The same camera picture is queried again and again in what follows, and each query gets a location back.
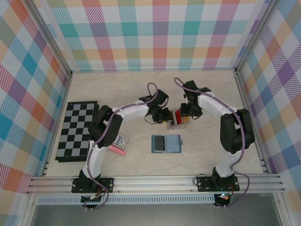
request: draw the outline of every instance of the aluminum frame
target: aluminum frame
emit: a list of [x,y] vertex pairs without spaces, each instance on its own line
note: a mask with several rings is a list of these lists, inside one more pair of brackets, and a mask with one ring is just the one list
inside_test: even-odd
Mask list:
[[141,70],[137,70],[137,69],[129,69],[129,70],[111,70],[111,71],[104,71],[104,70],[89,70],[89,71],[81,71],[81,70],[74,70],[72,71],[72,73],[77,74],[77,73],[81,73],[81,74],[85,74],[85,73],[115,73],[115,72],[184,72],[184,71],[232,71],[231,67],[219,67],[219,68],[201,68],[201,69],[141,69]]
[[[251,108],[250,108],[250,106],[248,104],[248,101],[246,99],[246,95],[245,95],[246,91],[244,89],[243,83],[242,83],[242,81],[241,81],[241,79],[240,79],[240,77],[239,77],[239,75],[236,71],[233,71],[233,75],[235,77],[235,81],[236,81],[236,84],[237,84],[237,87],[238,87],[240,98],[243,102],[243,106],[244,106],[245,109],[250,110]],[[252,121],[253,128],[256,128],[253,117],[251,117],[251,121]],[[271,167],[269,165],[269,162],[267,161],[268,158],[267,158],[265,152],[263,151],[264,149],[263,149],[262,143],[260,142],[258,132],[255,129],[254,129],[254,134],[255,134],[255,146],[256,146],[258,155],[261,158],[263,158],[263,160],[265,162],[265,167],[266,167],[267,172],[271,173],[272,170],[271,170]],[[284,194],[281,194],[281,193],[273,193],[273,195],[274,195],[276,207],[277,207],[277,210],[279,212],[282,224],[285,225],[285,226],[293,226],[294,224],[291,221],[291,218],[289,216],[289,210],[287,208],[287,203],[288,202],[286,200],[286,197],[284,196]]]
[[31,15],[31,17],[33,18],[34,22],[37,24],[38,29],[42,33],[46,43],[51,48],[52,52],[54,53],[54,56],[57,58],[62,69],[69,77],[71,77],[72,70],[69,67],[65,57],[63,56],[61,50],[59,49],[54,37],[52,36],[46,23],[44,22],[42,16],[40,15],[38,8],[36,7],[36,5],[33,3],[32,0],[23,0],[22,2],[25,5],[25,7],[27,8],[27,10],[28,10],[29,14]]
[[[83,205],[81,195],[42,195],[38,196],[37,205]],[[90,202],[98,205],[103,200]],[[181,194],[181,195],[115,195],[109,196],[106,205],[141,205],[141,204],[212,204],[214,194]]]
[[[248,193],[282,193],[285,191],[278,174],[248,174]],[[151,194],[220,194],[221,192],[198,192],[193,184],[195,175],[188,176],[117,176],[110,195],[151,195]],[[237,175],[241,194],[246,190],[247,179]],[[33,177],[28,195],[79,195],[71,193],[72,177]]]
[[53,130],[53,135],[52,135],[52,138],[51,138],[51,141],[50,141],[50,145],[49,145],[49,148],[48,148],[48,151],[47,151],[47,156],[43,160],[43,162],[42,162],[42,166],[43,167],[39,171],[40,175],[43,175],[45,167],[46,167],[46,164],[50,160],[50,157],[51,157],[51,154],[52,154],[52,150],[53,150],[54,145],[55,145],[56,135],[58,133],[58,129],[60,127],[60,122],[62,120],[62,116],[63,116],[63,112],[64,112],[64,107],[65,107],[66,102],[67,102],[67,97],[68,97],[68,94],[69,94],[71,83],[72,83],[72,77],[69,77],[68,80],[67,80],[66,91],[65,91],[62,103],[61,103],[61,108],[60,108],[60,111],[58,113],[57,120],[55,122],[55,127],[54,127],[54,130]]
[[268,26],[270,19],[272,18],[273,14],[274,14],[275,10],[277,9],[278,5],[280,4],[280,2],[281,2],[281,0],[270,0],[269,5],[267,6],[261,20],[259,21],[256,31],[254,32],[253,36],[251,37],[251,40],[250,40],[248,46],[246,47],[245,51],[243,52],[243,55],[236,67],[238,72],[240,72],[241,69],[244,67],[244,65],[247,63],[258,40],[261,38],[262,34],[264,33],[266,27]]

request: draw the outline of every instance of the playing card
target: playing card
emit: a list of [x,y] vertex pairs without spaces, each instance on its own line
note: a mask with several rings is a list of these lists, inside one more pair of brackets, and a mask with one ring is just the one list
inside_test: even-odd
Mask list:
[[128,143],[128,139],[122,135],[117,135],[114,143],[112,145],[118,147],[118,148],[121,148],[122,150],[125,149],[126,145]]

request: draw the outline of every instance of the plaid wall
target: plaid wall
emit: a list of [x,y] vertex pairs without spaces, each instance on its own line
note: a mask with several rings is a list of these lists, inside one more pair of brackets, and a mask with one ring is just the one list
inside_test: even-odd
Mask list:
[[67,76],[21,0],[0,0],[0,226],[16,225],[38,176]]
[[84,71],[232,68],[264,0],[35,2],[70,67]]
[[249,45],[249,43],[251,41],[251,38],[252,38],[254,32],[256,31],[256,29],[257,29],[257,27],[259,25],[259,22],[260,22],[262,16],[264,15],[265,10],[267,9],[267,6],[268,6],[268,4],[269,4],[270,1],[271,0],[264,0],[264,4],[262,5],[262,7],[261,7],[261,9],[259,11],[259,14],[258,14],[258,16],[257,16],[257,18],[256,18],[256,20],[255,20],[255,22],[254,22],[254,24],[253,24],[250,32],[248,33],[248,36],[247,36],[247,38],[246,38],[246,40],[244,42],[244,45],[241,48],[241,50],[239,52],[239,55],[238,55],[238,57],[236,59],[236,62],[235,62],[235,65],[234,65],[235,68],[238,66],[238,63],[240,62],[240,59],[241,59],[243,53],[245,52],[246,47]]
[[300,225],[301,0],[281,1],[242,73],[265,154]]

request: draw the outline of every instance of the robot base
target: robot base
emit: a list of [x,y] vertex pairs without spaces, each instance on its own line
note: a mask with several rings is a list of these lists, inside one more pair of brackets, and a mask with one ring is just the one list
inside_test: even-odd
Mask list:
[[228,183],[221,186],[219,189],[216,188],[212,177],[197,177],[197,186],[199,192],[238,192],[240,190],[238,179],[235,176],[229,178]]
[[[95,180],[98,183],[102,184],[106,189],[108,189],[109,193],[113,192],[114,178],[100,178],[99,175],[95,178]],[[79,173],[79,177],[73,179],[72,183],[72,193],[104,193],[104,189],[94,183],[94,181],[90,178],[87,178],[83,174],[82,170]]]

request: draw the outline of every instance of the black and white checkered board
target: black and white checkered board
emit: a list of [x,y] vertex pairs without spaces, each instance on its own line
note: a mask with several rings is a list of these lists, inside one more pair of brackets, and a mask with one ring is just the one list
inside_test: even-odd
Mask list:
[[98,112],[97,101],[69,102],[55,160],[85,161],[89,146],[88,127]]

